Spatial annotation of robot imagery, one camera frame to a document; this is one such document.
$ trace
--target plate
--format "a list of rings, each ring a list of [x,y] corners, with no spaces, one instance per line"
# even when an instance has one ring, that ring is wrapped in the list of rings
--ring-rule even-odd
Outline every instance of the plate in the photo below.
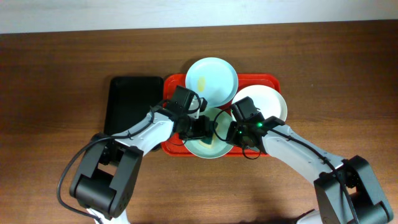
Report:
[[[286,121],[287,105],[283,96],[278,91],[264,85],[248,86],[236,94],[232,103],[242,100],[247,96],[253,100],[254,106],[260,109],[264,119],[275,116]]]
[[[218,107],[232,100],[238,90],[238,74],[220,58],[203,58],[188,70],[185,86],[207,100],[207,107]]]
[[[200,113],[200,115],[206,115],[210,118],[210,121],[213,121],[220,111],[221,110],[218,108],[209,108]],[[221,138],[225,139],[231,122],[232,117],[226,112],[223,112],[218,116],[217,134]],[[215,159],[221,157],[227,154],[233,147],[232,145],[219,140],[217,137],[213,138],[213,144],[211,149],[203,146],[200,143],[200,140],[187,141],[184,145],[192,154],[204,159]]]

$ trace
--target light blue plate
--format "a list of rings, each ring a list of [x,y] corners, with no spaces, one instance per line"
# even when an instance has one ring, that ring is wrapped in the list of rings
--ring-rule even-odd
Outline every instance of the light blue plate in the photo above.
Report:
[[[207,107],[223,106],[238,90],[238,74],[220,58],[203,58],[188,70],[185,86],[207,100]]]

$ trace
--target white plate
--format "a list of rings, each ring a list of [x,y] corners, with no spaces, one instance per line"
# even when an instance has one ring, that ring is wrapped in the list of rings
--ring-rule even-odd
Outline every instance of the white plate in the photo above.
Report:
[[[221,110],[218,108],[209,108],[204,112],[200,113],[200,115],[206,115],[210,118],[210,121],[213,121],[216,115],[220,111]],[[232,122],[232,117],[226,112],[223,112],[218,116],[217,134],[221,138],[225,139],[231,122]],[[213,147],[211,149],[201,145],[200,140],[187,141],[184,145],[190,152],[192,152],[192,154],[204,159],[215,159],[221,157],[227,154],[233,147],[232,145],[219,140],[217,137],[213,139],[214,143],[212,144]]]
[[[188,70],[185,86],[207,100],[207,107],[223,106],[238,90],[235,69],[220,58],[203,58]]]
[[[271,87],[264,85],[252,85],[248,86],[239,91],[232,103],[236,103],[239,100],[249,96],[254,103],[256,108],[259,108],[265,119],[270,116],[275,116],[283,121],[286,121],[287,117],[287,105],[280,93]]]

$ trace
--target yellow stain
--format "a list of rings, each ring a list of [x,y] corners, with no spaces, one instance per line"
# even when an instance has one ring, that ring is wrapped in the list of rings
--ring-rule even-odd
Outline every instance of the yellow stain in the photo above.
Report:
[[[198,79],[198,91],[201,93],[205,90],[205,86],[206,86],[206,79],[205,77],[200,77]]]

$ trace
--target green bowl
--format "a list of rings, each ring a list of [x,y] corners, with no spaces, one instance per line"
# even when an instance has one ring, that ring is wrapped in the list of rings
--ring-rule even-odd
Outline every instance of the green bowl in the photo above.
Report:
[[[216,115],[221,110],[218,108],[209,108],[206,109],[204,112],[200,113],[200,115],[205,115],[210,118],[210,121],[213,121]],[[221,113],[217,118],[217,134],[225,139],[226,134],[228,132],[229,124],[232,122],[232,117],[227,113]],[[207,148],[200,144],[200,140],[191,140],[185,143],[185,147],[192,152],[192,154],[204,158],[204,159],[215,159],[227,154],[231,149],[232,145],[227,144],[224,141],[219,140],[215,137],[213,138],[213,145],[212,148]]]

